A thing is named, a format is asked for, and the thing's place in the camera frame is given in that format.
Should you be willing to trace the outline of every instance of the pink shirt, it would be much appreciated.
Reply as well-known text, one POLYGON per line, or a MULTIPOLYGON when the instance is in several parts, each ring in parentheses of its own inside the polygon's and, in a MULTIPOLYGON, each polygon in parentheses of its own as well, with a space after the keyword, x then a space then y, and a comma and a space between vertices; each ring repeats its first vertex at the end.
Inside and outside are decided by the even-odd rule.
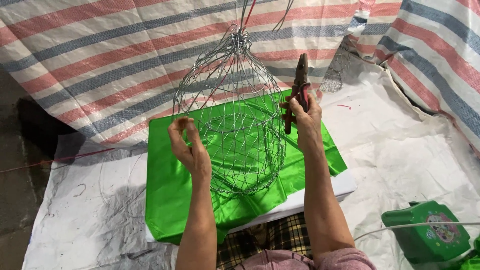
POLYGON ((332 251, 322 258, 320 265, 289 250, 264 250, 246 259, 235 270, 376 270, 365 253, 356 248, 332 251))

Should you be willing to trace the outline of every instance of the white cable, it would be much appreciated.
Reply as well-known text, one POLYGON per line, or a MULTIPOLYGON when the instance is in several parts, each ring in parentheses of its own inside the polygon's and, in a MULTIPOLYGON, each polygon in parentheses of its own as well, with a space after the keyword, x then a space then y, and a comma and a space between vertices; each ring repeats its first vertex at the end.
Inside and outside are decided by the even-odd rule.
POLYGON ((433 225, 480 225, 480 222, 424 222, 424 223, 415 223, 415 224, 403 224, 403 225, 395 225, 395 226, 390 226, 390 227, 385 227, 376 231, 372 231, 369 233, 365 233, 360 235, 359 237, 355 238, 354 241, 359 240, 360 238, 369 235, 371 233, 377 233, 385 230, 391 230, 391 229, 399 229, 399 228, 408 228, 408 227, 417 227, 417 226, 433 226, 433 225))

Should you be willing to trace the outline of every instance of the checkered pants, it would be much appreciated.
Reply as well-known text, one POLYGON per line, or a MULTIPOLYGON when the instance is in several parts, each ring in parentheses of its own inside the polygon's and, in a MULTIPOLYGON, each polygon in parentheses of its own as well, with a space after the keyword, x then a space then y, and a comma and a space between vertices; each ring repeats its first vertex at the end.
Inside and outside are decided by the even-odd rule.
POLYGON ((312 259, 303 212, 227 234, 217 247, 216 267, 232 269, 264 249, 291 250, 312 259))

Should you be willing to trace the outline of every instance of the green satin fabric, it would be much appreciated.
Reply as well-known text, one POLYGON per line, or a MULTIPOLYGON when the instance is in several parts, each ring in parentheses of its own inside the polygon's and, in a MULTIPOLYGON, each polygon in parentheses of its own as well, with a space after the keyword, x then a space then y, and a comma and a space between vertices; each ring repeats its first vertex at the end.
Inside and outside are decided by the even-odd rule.
MULTIPOLYGON (((274 96, 273 102, 264 99, 265 107, 255 108, 252 113, 256 115, 259 111, 268 111, 269 107, 277 106, 279 99, 280 95, 274 96)), ((201 110, 192 111, 190 117, 200 118, 201 110)), ((170 123, 171 117, 153 119, 149 123, 145 222, 156 240, 179 244, 188 217, 192 182, 188 171, 171 152, 167 133, 170 123)), ((249 223, 283 203, 288 195, 305 188, 303 154, 297 146, 297 129, 292 125, 291 134, 285 135, 281 128, 279 134, 286 141, 284 164, 269 188, 242 196, 211 192, 219 243, 223 242, 230 229, 249 223)), ((347 166, 323 124, 322 135, 330 174, 335 176, 347 166)), ((233 163, 235 157, 227 155, 224 159, 224 163, 233 163)))

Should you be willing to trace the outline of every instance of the forearm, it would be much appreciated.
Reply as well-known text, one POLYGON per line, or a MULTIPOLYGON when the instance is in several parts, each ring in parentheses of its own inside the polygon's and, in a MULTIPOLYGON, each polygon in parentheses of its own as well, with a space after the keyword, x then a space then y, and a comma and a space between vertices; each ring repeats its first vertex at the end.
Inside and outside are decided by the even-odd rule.
POLYGON ((180 242, 176 269, 213 270, 216 266, 216 226, 210 183, 192 188, 187 224, 180 242))
POLYGON ((355 246, 333 192, 323 146, 318 149, 304 155, 305 221, 316 262, 325 252, 355 246))

